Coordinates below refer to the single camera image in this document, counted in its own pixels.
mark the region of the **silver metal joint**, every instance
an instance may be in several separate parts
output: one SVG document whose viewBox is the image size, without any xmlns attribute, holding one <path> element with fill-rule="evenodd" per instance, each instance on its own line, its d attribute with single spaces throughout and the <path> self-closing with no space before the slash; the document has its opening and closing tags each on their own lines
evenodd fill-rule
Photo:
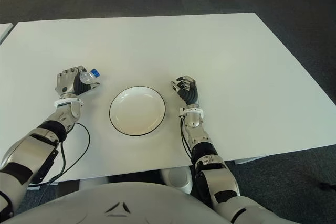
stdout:
<svg viewBox="0 0 336 224">
<path fill-rule="evenodd" d="M 73 115 L 73 108 L 71 106 L 71 103 L 62 105 L 57 107 L 56 111 L 50 115 L 46 121 L 57 121 L 61 123 L 64 128 L 66 129 L 67 132 L 69 132 L 72 127 L 74 126 L 73 124 L 78 121 L 79 116 L 80 116 L 80 105 L 77 106 L 77 115 L 76 117 Z"/>
<path fill-rule="evenodd" d="M 195 164 L 195 169 L 197 169 L 199 163 L 202 163 L 203 165 L 210 165 L 210 164 L 222 164 L 225 168 L 226 165 L 222 159 L 222 157 L 218 156 L 218 155 L 206 155 L 203 157 L 200 157 Z"/>
<path fill-rule="evenodd" d="M 53 143 L 55 143 L 55 142 L 58 143 L 59 142 L 59 139 L 58 139 L 57 135 L 54 132 L 52 132 L 48 129 L 35 128 L 28 133 L 28 136 L 33 135 L 33 134 L 44 137 L 44 138 L 46 138 L 47 140 L 49 140 Z"/>
<path fill-rule="evenodd" d="M 66 104 L 71 104 L 71 114 L 75 118 L 80 117 L 80 108 L 83 106 L 83 101 L 79 98 L 64 98 L 55 101 L 55 107 L 60 107 Z"/>
<path fill-rule="evenodd" d="M 76 98 L 77 96 L 72 93 L 65 93 L 60 96 L 61 99 L 66 99 L 66 98 Z"/>
<path fill-rule="evenodd" d="M 198 105 L 197 104 L 188 105 L 187 109 L 198 109 Z M 189 113 L 185 114 L 184 122 L 187 126 L 196 128 L 203 122 L 203 119 L 197 111 L 195 112 L 189 111 Z"/>
</svg>

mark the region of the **robotic finger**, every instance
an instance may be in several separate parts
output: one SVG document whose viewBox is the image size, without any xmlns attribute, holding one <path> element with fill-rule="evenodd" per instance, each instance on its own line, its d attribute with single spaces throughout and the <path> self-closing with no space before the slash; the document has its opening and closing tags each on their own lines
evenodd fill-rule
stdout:
<svg viewBox="0 0 336 224">
<path fill-rule="evenodd" d="M 186 105 L 197 104 L 198 93 L 196 82 L 189 76 L 177 78 L 178 83 L 171 82 L 172 88 L 185 101 Z"/>
<path fill-rule="evenodd" d="M 85 84 L 80 80 L 80 74 L 86 72 L 83 66 L 77 66 L 64 70 L 57 75 L 55 90 L 63 98 L 76 97 L 91 89 L 96 88 L 100 83 Z"/>
</svg>

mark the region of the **robot forearm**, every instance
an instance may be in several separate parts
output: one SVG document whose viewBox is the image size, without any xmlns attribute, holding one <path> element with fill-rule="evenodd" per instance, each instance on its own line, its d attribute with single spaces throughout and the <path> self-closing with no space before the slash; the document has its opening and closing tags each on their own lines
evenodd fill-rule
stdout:
<svg viewBox="0 0 336 224">
<path fill-rule="evenodd" d="M 55 113 L 16 142 L 5 154 L 0 170 L 2 219 L 15 211 L 30 183 L 40 183 L 54 163 L 57 146 L 80 117 L 81 101 L 62 99 Z"/>
<path fill-rule="evenodd" d="M 240 196 L 237 181 L 218 155 L 203 128 L 203 111 L 197 103 L 196 82 L 189 76 L 172 82 L 173 89 L 185 101 L 180 109 L 183 128 L 187 132 L 191 160 L 195 167 L 195 183 L 201 200 L 234 224 L 289 224 L 250 198 Z"/>
</svg>

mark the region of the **black cable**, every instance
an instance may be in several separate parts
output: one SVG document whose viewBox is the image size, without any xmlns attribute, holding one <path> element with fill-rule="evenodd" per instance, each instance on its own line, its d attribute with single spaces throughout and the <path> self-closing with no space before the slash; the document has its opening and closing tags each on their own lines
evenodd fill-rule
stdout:
<svg viewBox="0 0 336 224">
<path fill-rule="evenodd" d="M 90 147 L 90 143 L 91 143 L 91 136 L 90 136 L 90 132 L 89 130 L 81 123 L 75 123 L 75 124 L 79 124 L 80 126 L 82 126 L 86 132 L 88 133 L 89 136 L 89 141 L 88 141 L 88 146 L 86 147 L 85 151 L 83 152 L 83 154 L 66 170 L 65 169 L 65 155 L 64 155 L 64 149 L 63 149 L 63 142 L 61 142 L 61 153 L 62 153 L 62 158 L 63 158 L 63 167 L 62 167 L 62 171 L 57 174 L 56 176 L 52 177 L 49 181 L 41 183 L 41 184 L 37 184 L 37 185 L 29 185 L 28 187 L 37 187 L 37 186 L 43 186 L 43 185 L 49 185 L 51 183 L 53 183 L 54 181 L 56 181 L 57 179 L 59 179 L 61 176 L 63 176 L 64 173 L 66 173 L 67 171 L 69 171 L 74 165 L 76 165 L 78 163 L 78 161 L 85 155 L 86 151 L 88 150 L 88 148 Z"/>
<path fill-rule="evenodd" d="M 64 154 L 64 147 L 63 147 L 63 142 L 61 142 L 61 154 L 62 154 L 62 160 L 63 160 L 63 165 L 62 165 L 62 170 L 59 174 L 57 174 L 56 176 L 52 177 L 48 182 L 48 185 L 46 187 L 46 189 L 43 191 L 40 200 L 38 201 L 37 205 L 39 206 L 41 204 L 41 201 L 43 199 L 44 194 L 46 193 L 46 191 L 48 190 L 48 188 L 50 187 L 51 183 L 54 182 L 55 180 L 57 180 L 60 176 L 62 176 L 62 173 L 65 170 L 65 166 L 66 166 L 66 159 L 65 159 L 65 154 Z"/>
<path fill-rule="evenodd" d="M 46 191 L 48 190 L 48 188 L 50 187 L 50 185 L 51 185 L 51 183 L 52 182 L 54 182 L 55 180 L 57 180 L 57 179 L 59 179 L 61 176 L 63 176 L 63 174 L 64 173 L 66 173 L 67 171 L 69 171 L 74 165 L 76 165 L 77 164 L 77 162 L 85 155 L 85 153 L 86 153 L 86 151 L 88 150 L 88 148 L 89 148 L 89 146 L 90 146 L 90 143 L 91 143 L 91 136 L 90 136 L 90 132 L 89 132 L 89 130 L 83 125 L 83 124 L 81 124 L 81 123 L 75 123 L 75 124 L 79 124 L 79 125 L 81 125 L 85 130 L 86 130 L 86 132 L 88 133 L 88 136 L 89 136 L 89 141 L 88 141 L 88 145 L 87 145 L 87 147 L 86 147 L 86 149 L 85 149 L 85 151 L 83 152 L 83 154 L 68 168 L 68 169 L 66 169 L 65 170 L 65 164 L 66 164 L 66 160 L 65 160 L 65 154 L 64 154 L 64 149 L 63 149 L 63 142 L 61 142 L 61 153 L 62 153 L 62 158 L 63 158 L 63 166 L 62 166 L 62 170 L 61 170 L 61 172 L 58 174 L 58 175 L 56 175 L 56 176 L 54 176 L 54 177 L 52 177 L 51 179 L 50 179 L 50 181 L 48 181 L 48 182 L 45 182 L 45 183 L 43 183 L 43 184 L 48 184 L 48 186 L 46 187 L 46 189 L 43 191 L 43 193 L 42 193 L 42 195 L 41 195 L 41 197 L 40 197 L 40 200 L 38 201 L 38 206 L 41 204 L 41 201 L 42 201 L 42 199 L 43 199 L 43 196 L 44 196 L 44 194 L 46 193 Z"/>
<path fill-rule="evenodd" d="M 67 171 L 69 171 L 74 165 L 76 165 L 77 162 L 80 161 L 80 159 L 85 155 L 85 153 L 87 152 L 88 148 L 90 147 L 91 136 L 90 136 L 89 130 L 83 124 L 81 124 L 81 123 L 75 123 L 75 124 L 79 124 L 80 126 L 82 126 L 86 130 L 86 132 L 88 133 L 88 136 L 89 136 L 88 146 L 86 147 L 86 149 L 83 152 L 83 154 L 68 169 L 66 169 L 60 176 L 62 176 L 64 173 L 66 173 Z"/>
<path fill-rule="evenodd" d="M 319 187 L 323 191 L 331 191 L 331 190 L 336 191 L 336 185 L 330 185 L 329 183 L 325 183 L 325 182 L 320 183 Z"/>
<path fill-rule="evenodd" d="M 186 154 L 191 159 L 191 155 L 189 155 L 189 153 L 191 154 L 191 150 L 190 150 L 189 145 L 187 144 L 187 141 L 185 140 L 185 137 L 184 137 L 184 134 L 183 134 L 183 123 L 184 123 L 184 118 L 181 118 L 180 130 L 181 130 L 182 145 L 183 145 L 183 148 L 184 148 Z"/>
<path fill-rule="evenodd" d="M 55 175 L 54 177 L 52 177 L 52 178 L 51 178 L 49 181 L 47 181 L 47 182 L 40 183 L 40 184 L 36 184 L 36 185 L 29 185 L 28 187 L 38 187 L 38 186 L 48 185 L 48 184 L 51 184 L 52 182 L 54 182 L 55 180 L 57 180 L 60 176 L 62 176 L 62 173 L 64 172 L 64 170 L 65 170 L 65 166 L 66 166 L 63 142 L 61 142 L 61 154 L 62 154 L 63 165 L 62 165 L 62 170 L 60 171 L 60 173 L 57 174 L 57 175 Z"/>
</svg>

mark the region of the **floor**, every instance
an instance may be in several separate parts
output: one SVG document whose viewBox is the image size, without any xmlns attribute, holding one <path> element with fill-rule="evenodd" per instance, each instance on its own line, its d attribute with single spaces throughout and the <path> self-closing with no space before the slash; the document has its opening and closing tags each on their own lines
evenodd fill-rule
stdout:
<svg viewBox="0 0 336 224">
<path fill-rule="evenodd" d="M 336 103 L 336 0 L 0 0 L 0 23 L 30 20 L 255 12 Z M 299 223 L 336 223 L 336 145 L 228 162 L 243 195 Z M 51 186 L 42 202 L 55 196 Z M 29 191 L 18 212 L 34 207 Z"/>
</svg>

